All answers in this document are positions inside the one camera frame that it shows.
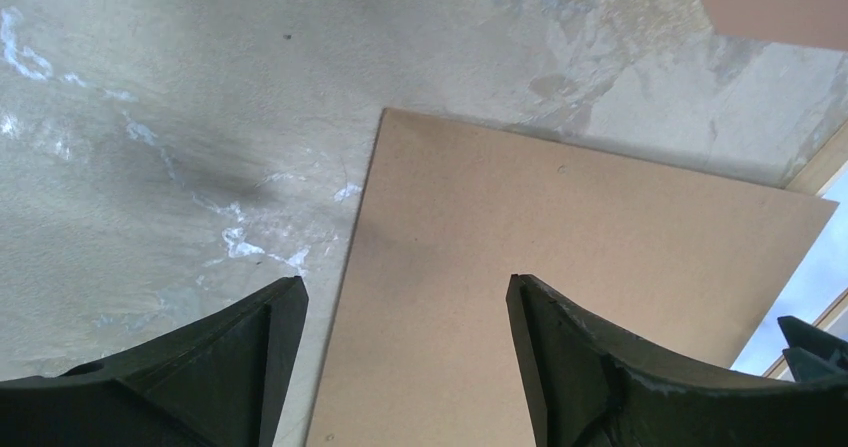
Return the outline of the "brown backing board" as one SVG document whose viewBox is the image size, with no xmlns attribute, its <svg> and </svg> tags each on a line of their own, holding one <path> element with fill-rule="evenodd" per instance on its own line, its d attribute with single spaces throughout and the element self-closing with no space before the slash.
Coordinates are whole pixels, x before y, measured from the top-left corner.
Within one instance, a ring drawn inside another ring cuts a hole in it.
<svg viewBox="0 0 848 447">
<path fill-rule="evenodd" d="M 310 446 L 530 446 L 514 274 L 730 366 L 836 204 L 383 112 Z"/>
</svg>

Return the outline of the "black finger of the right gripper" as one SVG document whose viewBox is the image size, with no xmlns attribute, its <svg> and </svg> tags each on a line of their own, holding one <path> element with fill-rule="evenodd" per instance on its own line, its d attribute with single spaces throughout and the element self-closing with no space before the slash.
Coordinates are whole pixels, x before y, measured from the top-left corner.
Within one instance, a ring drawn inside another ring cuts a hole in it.
<svg viewBox="0 0 848 447">
<path fill-rule="evenodd" d="M 777 322 L 787 343 L 783 357 L 796 382 L 847 376 L 846 341 L 794 316 Z"/>
</svg>

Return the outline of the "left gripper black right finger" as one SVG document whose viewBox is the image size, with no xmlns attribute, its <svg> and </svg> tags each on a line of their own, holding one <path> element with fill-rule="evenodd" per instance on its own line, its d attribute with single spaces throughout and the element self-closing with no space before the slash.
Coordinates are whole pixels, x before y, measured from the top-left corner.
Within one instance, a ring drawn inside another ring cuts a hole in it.
<svg viewBox="0 0 848 447">
<path fill-rule="evenodd" d="M 539 278 L 506 303 L 539 446 L 843 446 L 847 376 L 744 374 L 661 347 Z"/>
</svg>

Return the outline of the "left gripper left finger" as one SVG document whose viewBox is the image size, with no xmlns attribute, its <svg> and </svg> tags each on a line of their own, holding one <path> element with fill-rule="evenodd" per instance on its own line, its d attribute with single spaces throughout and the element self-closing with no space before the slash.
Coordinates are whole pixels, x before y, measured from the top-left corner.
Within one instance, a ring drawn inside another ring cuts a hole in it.
<svg viewBox="0 0 848 447">
<path fill-rule="evenodd" d="M 5 446 L 270 446 L 305 324 L 300 277 L 55 376 L 1 385 Z"/>
</svg>

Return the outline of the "wooden picture frame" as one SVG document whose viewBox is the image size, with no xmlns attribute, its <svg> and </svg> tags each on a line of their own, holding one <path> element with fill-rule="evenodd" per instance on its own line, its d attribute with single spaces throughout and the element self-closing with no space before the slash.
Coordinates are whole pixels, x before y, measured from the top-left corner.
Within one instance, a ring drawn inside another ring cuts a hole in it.
<svg viewBox="0 0 848 447">
<path fill-rule="evenodd" d="M 844 122 L 791 180 L 786 190 L 822 197 L 846 171 L 847 122 Z M 811 324 L 829 331 L 846 311 L 847 289 L 844 289 Z"/>
</svg>

